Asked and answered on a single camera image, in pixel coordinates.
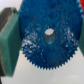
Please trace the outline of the gripper green padded right finger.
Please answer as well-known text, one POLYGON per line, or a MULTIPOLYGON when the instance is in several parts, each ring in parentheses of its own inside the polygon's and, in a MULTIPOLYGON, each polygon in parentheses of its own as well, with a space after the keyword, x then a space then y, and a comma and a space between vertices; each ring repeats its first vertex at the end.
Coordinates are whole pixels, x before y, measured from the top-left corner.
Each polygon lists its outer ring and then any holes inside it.
POLYGON ((80 48, 80 51, 84 57, 84 20, 82 20, 81 27, 79 30, 79 41, 78 46, 80 48))

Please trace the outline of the gripper green padded left finger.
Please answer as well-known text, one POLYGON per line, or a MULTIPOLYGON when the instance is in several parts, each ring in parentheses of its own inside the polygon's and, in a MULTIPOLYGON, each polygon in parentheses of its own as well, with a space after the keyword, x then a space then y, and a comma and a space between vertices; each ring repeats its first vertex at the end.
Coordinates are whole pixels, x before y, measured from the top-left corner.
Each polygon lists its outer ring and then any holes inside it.
POLYGON ((4 8, 0 12, 0 84, 2 77, 13 76, 21 43, 18 12, 4 8))

